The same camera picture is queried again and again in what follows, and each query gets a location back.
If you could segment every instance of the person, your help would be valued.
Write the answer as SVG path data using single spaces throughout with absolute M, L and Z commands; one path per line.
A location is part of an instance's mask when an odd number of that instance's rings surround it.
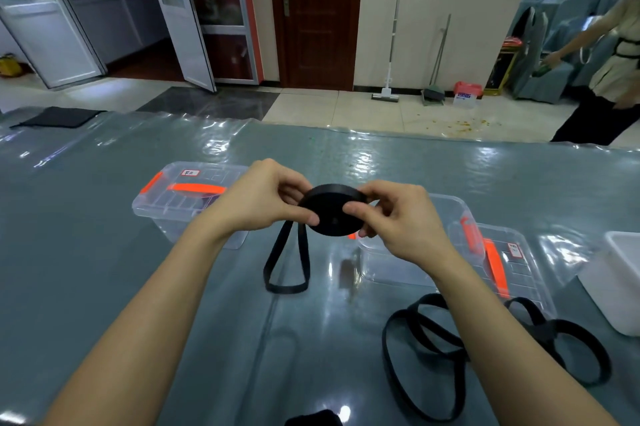
M 43 425 L 154 424 L 218 252 L 236 231 L 279 220 L 317 225 L 315 213 L 296 205 L 311 187 L 273 160 L 253 163 L 189 224 L 69 378 Z M 360 191 L 380 202 L 349 202 L 343 211 L 365 222 L 360 236 L 380 235 L 390 252 L 436 282 L 501 425 L 617 424 L 456 252 L 423 187 L 379 180 Z
M 608 146 L 640 119 L 640 0 L 619 0 L 606 15 L 542 63 L 555 68 L 562 58 L 613 29 L 620 36 L 614 54 L 591 78 L 580 105 L 552 142 Z

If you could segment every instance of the yellow bucket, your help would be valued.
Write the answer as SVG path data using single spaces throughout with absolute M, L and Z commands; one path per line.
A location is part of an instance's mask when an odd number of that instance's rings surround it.
M 0 57 L 0 75 L 2 77 L 20 77 L 22 75 L 22 67 L 11 53 Z

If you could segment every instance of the wooden door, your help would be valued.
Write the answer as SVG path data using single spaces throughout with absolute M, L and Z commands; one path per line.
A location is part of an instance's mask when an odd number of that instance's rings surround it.
M 273 14 L 283 87 L 353 89 L 360 0 L 273 0 Z

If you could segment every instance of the forearm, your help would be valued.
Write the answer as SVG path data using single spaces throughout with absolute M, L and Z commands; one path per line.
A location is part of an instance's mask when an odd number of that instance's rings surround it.
M 581 48 L 588 47 L 592 43 L 595 43 L 605 33 L 606 32 L 604 32 L 603 28 L 600 27 L 588 28 L 587 30 L 579 33 L 563 48 L 558 50 L 558 53 L 560 53 L 562 57 L 565 57 L 573 52 L 580 50 Z
M 45 426 L 156 422 L 213 261 L 227 241 L 224 232 L 217 235 L 187 228 L 71 376 Z
M 460 256 L 451 259 L 447 275 L 434 279 L 502 426 L 617 424 Z

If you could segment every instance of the black pants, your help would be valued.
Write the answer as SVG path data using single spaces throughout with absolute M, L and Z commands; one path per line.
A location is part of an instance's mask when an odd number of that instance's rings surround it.
M 585 90 L 580 106 L 556 132 L 551 142 L 593 143 L 610 145 L 629 126 L 640 119 L 640 104 L 631 109 L 616 110 L 615 104 Z

